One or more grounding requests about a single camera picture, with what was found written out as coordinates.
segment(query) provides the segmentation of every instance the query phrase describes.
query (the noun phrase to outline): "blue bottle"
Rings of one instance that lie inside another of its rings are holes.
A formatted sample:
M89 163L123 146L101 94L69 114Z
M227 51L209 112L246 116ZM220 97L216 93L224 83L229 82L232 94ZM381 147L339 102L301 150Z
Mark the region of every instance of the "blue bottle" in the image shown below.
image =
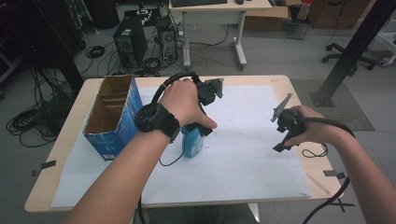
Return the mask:
M204 138L199 134L198 128L189 132L186 127L182 127L181 133L183 133L184 156L193 158L198 155L204 145Z

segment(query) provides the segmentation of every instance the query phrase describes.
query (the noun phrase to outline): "black wristwatch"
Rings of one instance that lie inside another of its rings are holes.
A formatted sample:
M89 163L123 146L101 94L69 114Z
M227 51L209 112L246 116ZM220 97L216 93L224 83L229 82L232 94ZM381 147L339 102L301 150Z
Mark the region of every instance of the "black wristwatch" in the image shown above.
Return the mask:
M175 116L158 103L140 108L134 117L134 126L142 133L161 130L171 138L171 143L180 131L180 125Z

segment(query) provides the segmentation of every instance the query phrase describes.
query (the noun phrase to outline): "table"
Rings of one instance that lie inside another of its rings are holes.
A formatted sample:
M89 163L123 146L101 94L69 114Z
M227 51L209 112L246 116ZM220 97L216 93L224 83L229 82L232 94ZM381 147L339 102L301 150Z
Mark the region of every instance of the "table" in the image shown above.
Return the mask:
M244 30L245 16L247 10L263 10L271 7L266 0L245 0L244 4L238 5L234 0L229 0L227 4L207 5L197 7L172 7L169 9L182 13L183 22L183 63L186 68L191 68L190 45L186 35L189 21L201 24L238 24L238 35L233 38L241 69L248 65L245 53L242 49L241 40Z
M202 80L210 78L214 77L201 77ZM296 92L291 86L290 80L286 76L235 76L224 78L224 85L270 85L279 102L284 99L287 93L291 92L293 96L288 103L288 107L300 104L300 101L296 96ZM164 77L144 77L136 79L136 83L139 87L158 87L163 83L163 81ZM47 161L56 160L56 165L41 171L41 174L25 204L26 211L62 211L62 209L53 209L50 205L59 184L64 163L76 141L78 130L90 109L94 95L96 94L101 82L101 78L93 78L85 81L64 127L62 128L61 133L47 159ZM297 147L297 150L301 148L309 148L315 153L323 151L319 144L314 143L301 144ZM298 153L298 155L312 193L309 200L326 199L333 196L334 193L339 190L340 183L335 176L325 176L323 174L324 170L332 169L327 157L308 159L303 157L300 153Z

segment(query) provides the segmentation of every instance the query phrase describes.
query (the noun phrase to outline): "gray mat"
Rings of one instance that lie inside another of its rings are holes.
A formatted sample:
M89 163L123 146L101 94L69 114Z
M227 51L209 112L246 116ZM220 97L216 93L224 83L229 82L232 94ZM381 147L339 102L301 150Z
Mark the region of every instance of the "gray mat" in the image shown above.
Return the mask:
M291 84L297 92L303 105L310 106L327 119L335 119L344 123L353 131L374 131L370 120L364 115L361 107L350 94L347 86L342 83L332 97L335 107L315 107L309 92L319 90L324 80L319 79L292 79Z

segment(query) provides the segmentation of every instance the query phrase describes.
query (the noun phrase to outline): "forearm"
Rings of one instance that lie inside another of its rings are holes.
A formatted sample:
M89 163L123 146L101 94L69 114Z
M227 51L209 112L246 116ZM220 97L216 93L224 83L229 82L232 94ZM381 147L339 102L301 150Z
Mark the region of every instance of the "forearm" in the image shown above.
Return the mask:
M160 131L138 133L93 183L67 221L128 223L169 141Z
M333 145L346 167L367 223L395 223L396 189L393 184L350 134L339 133Z

